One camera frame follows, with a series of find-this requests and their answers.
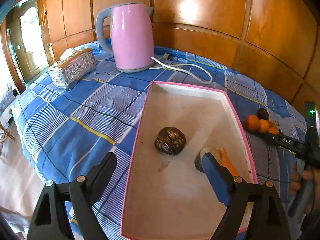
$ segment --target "human hand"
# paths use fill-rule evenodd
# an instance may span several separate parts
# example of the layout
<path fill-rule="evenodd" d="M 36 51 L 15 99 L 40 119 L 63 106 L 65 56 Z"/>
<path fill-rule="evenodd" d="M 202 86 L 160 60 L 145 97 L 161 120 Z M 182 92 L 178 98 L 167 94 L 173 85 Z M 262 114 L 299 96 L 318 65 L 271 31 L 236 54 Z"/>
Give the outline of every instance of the human hand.
<path fill-rule="evenodd" d="M 301 189 L 300 174 L 297 173 L 297 163 L 292 167 L 294 172 L 291 175 L 289 194 L 295 195 L 298 190 Z M 313 195 L 307 206 L 306 214 L 311 212 L 312 209 L 320 209 L 320 170 L 311 169 L 305 170 L 302 173 L 302 177 L 305 180 L 313 180 L 315 182 L 315 196 Z"/>

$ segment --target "blue plaid tablecloth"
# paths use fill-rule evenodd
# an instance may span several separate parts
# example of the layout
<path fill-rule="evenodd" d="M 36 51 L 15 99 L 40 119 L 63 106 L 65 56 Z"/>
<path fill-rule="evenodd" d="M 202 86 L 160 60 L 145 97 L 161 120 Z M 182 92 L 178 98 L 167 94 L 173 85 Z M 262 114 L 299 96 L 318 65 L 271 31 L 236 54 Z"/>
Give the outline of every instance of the blue plaid tablecloth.
<path fill-rule="evenodd" d="M 193 63 L 208 70 L 213 82 L 203 85 L 190 75 L 166 69 L 121 73 L 115 67 L 114 58 L 97 42 L 82 47 L 93 49 L 98 63 L 94 72 L 83 77 L 70 91 L 55 87 L 49 74 L 44 73 L 16 100 L 12 112 L 23 154 L 43 182 L 48 179 L 56 183 L 72 181 L 99 164 L 107 152 L 116 154 L 116 171 L 101 200 L 92 208 L 109 239 L 123 239 L 120 223 L 125 185 L 140 114 L 151 81 L 188 83 L 227 91 L 242 122 L 263 107 L 269 112 L 270 119 L 277 122 L 280 131 L 304 140 L 306 123 L 296 109 L 276 93 L 217 62 L 155 46 L 156 55 L 170 55 L 164 61 L 166 64 Z M 208 79 L 198 68 L 183 68 Z M 287 211 L 291 201 L 288 186 L 294 155 L 283 148 L 266 145 L 250 133 L 246 136 L 258 182 L 270 179 Z M 67 210 L 72 229 L 79 232 L 70 204 Z M 295 239 L 300 233 L 299 227 L 291 221 L 289 224 Z"/>

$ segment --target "gray kettle handle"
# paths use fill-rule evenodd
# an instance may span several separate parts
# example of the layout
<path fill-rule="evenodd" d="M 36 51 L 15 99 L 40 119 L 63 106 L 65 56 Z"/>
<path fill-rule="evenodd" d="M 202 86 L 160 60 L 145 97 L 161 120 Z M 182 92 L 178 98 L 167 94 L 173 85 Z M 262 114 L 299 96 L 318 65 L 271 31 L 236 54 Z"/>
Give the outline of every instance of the gray kettle handle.
<path fill-rule="evenodd" d="M 112 49 L 107 45 L 106 39 L 103 35 L 103 21 L 105 18 L 111 17 L 112 8 L 105 8 L 100 11 L 96 19 L 96 33 L 100 46 L 109 54 L 113 55 Z"/>

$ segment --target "dark round fruit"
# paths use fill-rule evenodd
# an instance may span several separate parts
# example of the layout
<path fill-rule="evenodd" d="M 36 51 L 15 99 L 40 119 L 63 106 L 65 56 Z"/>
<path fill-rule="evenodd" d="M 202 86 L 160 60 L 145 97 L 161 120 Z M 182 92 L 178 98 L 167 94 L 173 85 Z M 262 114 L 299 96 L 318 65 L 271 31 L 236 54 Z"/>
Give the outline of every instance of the dark round fruit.
<path fill-rule="evenodd" d="M 260 119 L 269 120 L 269 113 L 268 113 L 268 111 L 267 111 L 266 109 L 264 109 L 264 108 L 259 108 L 259 109 L 258 109 L 257 116 L 258 116 Z"/>
<path fill-rule="evenodd" d="M 165 127 L 159 132 L 155 147 L 169 155 L 177 155 L 183 150 L 186 142 L 186 137 L 178 128 Z"/>

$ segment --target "pink electric kettle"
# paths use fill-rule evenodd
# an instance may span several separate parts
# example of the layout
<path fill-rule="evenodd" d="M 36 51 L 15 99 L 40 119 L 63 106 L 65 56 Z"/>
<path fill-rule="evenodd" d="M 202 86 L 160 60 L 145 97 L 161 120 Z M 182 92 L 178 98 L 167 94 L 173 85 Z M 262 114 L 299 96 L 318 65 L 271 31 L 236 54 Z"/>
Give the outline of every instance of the pink electric kettle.
<path fill-rule="evenodd" d="M 100 46 L 114 55 L 121 72 L 138 72 L 152 66 L 154 56 L 150 14 L 153 7 L 144 3 L 125 3 L 103 9 L 97 15 L 96 32 Z M 103 21 L 110 19 L 112 49 L 103 35 Z"/>

